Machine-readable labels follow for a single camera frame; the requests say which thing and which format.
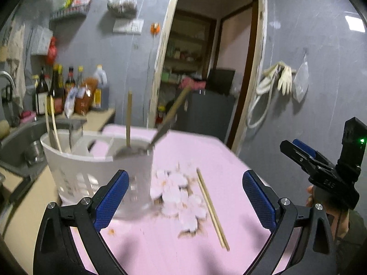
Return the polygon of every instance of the sink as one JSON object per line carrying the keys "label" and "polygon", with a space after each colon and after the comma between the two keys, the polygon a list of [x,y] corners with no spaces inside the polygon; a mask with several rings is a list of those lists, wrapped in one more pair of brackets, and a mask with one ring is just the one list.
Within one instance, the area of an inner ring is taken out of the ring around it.
{"label": "sink", "polygon": [[[85,119],[56,119],[56,128],[69,129],[70,124],[72,124],[74,129],[78,129],[86,121]],[[53,129],[52,120],[50,121],[50,129]],[[25,160],[24,151],[45,133],[47,133],[47,128],[44,117],[19,126],[1,142],[0,166],[21,177],[37,177],[46,167],[47,161],[45,159],[29,166]]]}

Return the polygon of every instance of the red bag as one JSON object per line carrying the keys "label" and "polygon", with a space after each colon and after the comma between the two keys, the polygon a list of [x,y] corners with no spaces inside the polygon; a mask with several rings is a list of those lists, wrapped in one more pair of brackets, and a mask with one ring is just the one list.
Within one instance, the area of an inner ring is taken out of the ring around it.
{"label": "red bag", "polygon": [[50,47],[48,48],[46,63],[48,65],[54,65],[56,57],[57,57],[56,38],[52,37]]}

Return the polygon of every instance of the hose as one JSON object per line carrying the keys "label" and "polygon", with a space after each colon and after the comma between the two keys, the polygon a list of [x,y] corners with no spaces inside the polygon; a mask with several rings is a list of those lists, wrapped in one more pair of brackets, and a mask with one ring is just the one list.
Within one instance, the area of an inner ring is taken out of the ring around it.
{"label": "hose", "polygon": [[[269,91],[262,92],[261,94],[259,94],[258,90],[257,90],[259,84],[256,86],[256,96],[253,99],[252,105],[250,105],[250,107],[248,109],[247,117],[246,117],[246,125],[247,125],[248,128],[250,128],[250,129],[256,128],[257,126],[259,126],[264,121],[264,119],[267,115],[267,111],[268,111],[269,106],[270,106],[270,101],[272,99],[272,91],[273,91],[274,81],[275,81],[275,77],[273,77],[272,80],[271,80]],[[265,111],[262,114],[262,116],[255,123],[251,124],[250,122],[251,122],[251,118],[252,118],[252,114],[254,112],[254,109],[255,109],[257,103],[259,102],[261,96],[265,95],[266,93],[269,93],[269,96],[267,98],[267,107],[265,108]]]}

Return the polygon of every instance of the wooden door frame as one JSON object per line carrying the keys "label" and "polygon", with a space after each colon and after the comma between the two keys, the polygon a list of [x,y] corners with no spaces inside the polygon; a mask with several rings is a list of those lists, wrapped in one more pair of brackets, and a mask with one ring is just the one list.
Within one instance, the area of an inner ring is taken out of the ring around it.
{"label": "wooden door frame", "polygon": [[[253,0],[253,16],[251,20],[251,31],[249,49],[246,59],[246,67],[244,78],[246,79],[247,86],[244,83],[241,87],[242,99],[241,104],[243,107],[236,108],[236,131],[230,132],[230,138],[232,145],[230,149],[238,155],[240,151],[240,146],[245,138],[245,133],[247,130],[245,119],[247,116],[248,107],[250,100],[255,91],[256,79],[259,73],[262,71],[262,66],[264,62],[265,54],[265,44],[266,44],[266,33],[267,33],[267,0]],[[166,13],[166,18],[162,27],[162,34],[160,38],[160,43],[158,47],[156,63],[155,63],[155,73],[153,79],[153,86],[151,91],[151,99],[149,105],[149,115],[147,119],[147,127],[153,128],[155,124],[157,101],[160,85],[160,76],[163,69],[164,57],[166,54],[167,41],[169,32],[172,25],[173,15],[177,5],[177,0],[170,0],[168,4],[168,9]]]}

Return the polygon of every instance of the white glove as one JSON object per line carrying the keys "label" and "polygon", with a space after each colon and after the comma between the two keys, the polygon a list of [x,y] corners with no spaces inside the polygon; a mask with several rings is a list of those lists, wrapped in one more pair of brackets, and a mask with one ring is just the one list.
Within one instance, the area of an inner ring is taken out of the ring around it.
{"label": "white glove", "polygon": [[279,82],[278,82],[278,91],[280,91],[283,95],[289,94],[292,88],[292,69],[291,67],[285,65],[283,72],[281,73]]}
{"label": "white glove", "polygon": [[259,83],[259,85],[256,88],[257,95],[263,95],[269,92],[271,84],[273,82],[273,78],[275,78],[275,73],[278,67],[279,67],[279,64],[277,63],[262,72],[264,78],[262,79],[262,81]]}

